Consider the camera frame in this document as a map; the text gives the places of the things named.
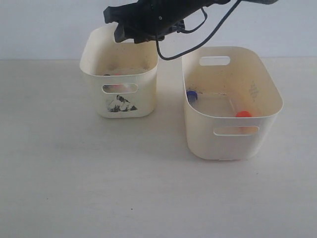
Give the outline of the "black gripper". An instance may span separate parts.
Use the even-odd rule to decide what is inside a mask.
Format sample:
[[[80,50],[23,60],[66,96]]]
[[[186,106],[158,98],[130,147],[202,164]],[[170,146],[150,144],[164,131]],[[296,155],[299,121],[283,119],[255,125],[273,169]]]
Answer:
[[[118,23],[114,39],[116,43],[132,40],[135,44],[150,41],[163,41],[173,32],[193,33],[203,23],[192,30],[185,29],[184,19],[213,4],[227,4],[227,0],[139,0],[121,6],[108,6],[104,10],[105,23]]]

